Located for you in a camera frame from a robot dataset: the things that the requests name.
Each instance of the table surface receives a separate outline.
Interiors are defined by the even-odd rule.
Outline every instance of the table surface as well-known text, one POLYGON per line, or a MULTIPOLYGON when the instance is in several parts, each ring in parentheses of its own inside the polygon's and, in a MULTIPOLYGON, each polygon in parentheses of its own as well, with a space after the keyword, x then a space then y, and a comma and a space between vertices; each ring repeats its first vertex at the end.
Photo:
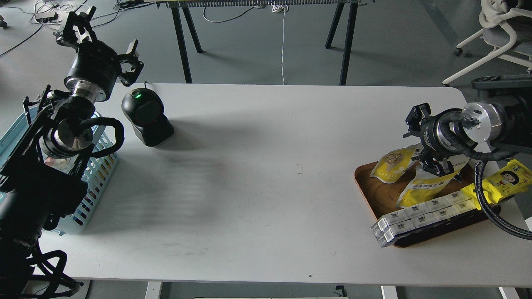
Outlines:
MULTIPOLYGON (((45 232, 77 278, 530 286, 532 246, 488 221, 380 248, 354 170, 415 144, 411 107, 462 107, 454 88, 148 85, 176 132, 144 146, 120 110, 120 162, 85 231, 45 232)), ((523 225, 513 202, 503 216, 523 225)))

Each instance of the brown tray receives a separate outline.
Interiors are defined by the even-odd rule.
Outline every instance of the brown tray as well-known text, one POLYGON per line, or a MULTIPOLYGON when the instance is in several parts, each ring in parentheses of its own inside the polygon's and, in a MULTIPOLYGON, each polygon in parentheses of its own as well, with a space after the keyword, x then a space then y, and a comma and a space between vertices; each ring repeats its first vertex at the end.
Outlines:
MULTIPOLYGON (((364 196, 366 203, 368 204, 375 221, 377 221, 382 215, 391 213, 393 211, 400 210, 396 208, 395 203, 399 198, 399 195, 408 185, 408 183, 415 177, 415 166, 409 168, 401 178, 393 184, 385 184, 377 178, 370 178, 371 171, 377 165, 377 162, 362 165, 355 170, 354 178, 358 185, 360 192, 364 196)), ((462 182, 451 180, 445 188, 436 195, 436 197, 444 196, 449 193, 458 191, 463 187, 473 183, 474 172, 473 169, 466 165, 461 171, 462 182)), ((501 211, 501 207, 494 208, 496 213, 501 211)), ((469 226, 471 224, 486 220, 486 216, 482 211, 472 210, 467 213, 461 214, 458 217, 454 217, 444 225, 431 226, 420 232, 415 232, 408 236, 405 236, 395 242, 395 247, 408 247, 413 244, 423 242, 428 239, 441 236, 448 232, 469 226)))

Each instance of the concrete floor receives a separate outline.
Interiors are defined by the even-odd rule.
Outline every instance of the concrete floor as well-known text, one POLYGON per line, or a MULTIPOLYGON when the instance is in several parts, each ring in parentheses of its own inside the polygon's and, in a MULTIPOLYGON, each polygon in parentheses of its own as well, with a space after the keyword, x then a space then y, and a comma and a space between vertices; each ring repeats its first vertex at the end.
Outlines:
MULTIPOLYGON (((61 4, 81 0, 60 0, 61 4)), ((348 85, 440 86, 446 77, 478 60, 491 50, 482 40, 464 48, 460 57, 454 46, 480 26, 480 4, 473 0, 367 1, 359 8, 351 51, 348 85)), ((0 52, 22 41, 38 26, 30 25, 31 15, 6 6, 33 11, 34 0, 12 0, 0 4, 0 14, 8 22, 0 30, 0 52)), ((89 0, 98 8, 96 16, 113 12, 113 1, 89 0)), ((291 6, 285 15, 284 76, 288 85, 336 85, 339 81, 346 15, 340 20, 333 49, 325 40, 334 5, 291 6)), ((207 15, 222 20, 244 11, 245 7, 207 9, 207 15)), ((221 24, 208 23, 201 9, 191 9, 196 30, 206 51, 194 51, 190 34, 185 38, 194 83, 266 84, 272 89, 282 84, 281 43, 283 15, 268 8, 253 9, 243 17, 221 24)), ((113 16, 92 22, 93 26, 113 16)), ((95 28, 98 38, 123 52, 133 39, 139 40, 138 53, 145 63, 139 81, 185 82, 178 55, 170 9, 155 5, 119 14, 115 21, 95 28)), ((9 54, 0 57, 0 101, 3 107, 19 107, 24 96, 34 98, 47 84, 63 87, 74 50, 55 44, 51 28, 39 33, 9 54)), ((475 99, 470 88, 474 78, 524 73, 525 68, 502 60, 491 61, 451 83, 467 100, 475 99)), ((0 111, 0 130, 11 124, 12 115, 0 111)), ((519 156, 527 165, 532 160, 519 156)), ((530 193, 518 198, 524 216, 532 216, 530 193)), ((77 298, 84 298, 86 285, 77 298)), ((142 298, 146 283, 136 281, 93 281, 89 298, 142 298)), ((380 298, 378 286, 346 286, 351 298, 380 298)), ((336 296, 329 285, 165 284, 162 298, 336 296)), ((400 298, 501 298, 496 288, 400 288, 400 298)))

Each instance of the chair wheel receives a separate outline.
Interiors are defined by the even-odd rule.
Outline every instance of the chair wheel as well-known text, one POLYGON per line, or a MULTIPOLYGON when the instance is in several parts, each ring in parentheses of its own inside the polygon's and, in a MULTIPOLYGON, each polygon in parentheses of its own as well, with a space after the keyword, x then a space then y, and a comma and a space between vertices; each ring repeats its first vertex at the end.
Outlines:
POLYGON ((453 54, 456 55, 456 56, 460 56, 460 54, 462 54, 463 50, 462 48, 455 48, 454 51, 453 51, 453 54))

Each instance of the yellow bag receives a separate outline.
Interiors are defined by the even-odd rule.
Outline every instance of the yellow bag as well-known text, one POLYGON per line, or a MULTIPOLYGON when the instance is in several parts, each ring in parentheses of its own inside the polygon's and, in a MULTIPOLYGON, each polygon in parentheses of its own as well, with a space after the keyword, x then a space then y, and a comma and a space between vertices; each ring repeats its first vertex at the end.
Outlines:
POLYGON ((389 152, 380 158, 371 171, 370 177, 378 178, 385 184, 395 183, 408 168, 414 165, 415 161, 412 161, 412 158, 418 156, 422 149, 423 146, 418 143, 389 152))
POLYGON ((453 164, 454 173, 442 177, 423 170, 421 165, 416 166, 415 178, 406 186, 397 199, 395 206, 409 207, 433 199, 460 172, 469 161, 469 158, 464 155, 456 155, 449 157, 447 160, 453 164))
MULTIPOLYGON (((532 172, 516 159, 511 160, 498 172, 482 180, 484 196, 490 204, 498 204, 504 198, 528 190, 532 182, 532 172)), ((475 184, 462 188, 464 194, 472 197, 477 210, 481 210, 477 194, 474 191, 475 184)))

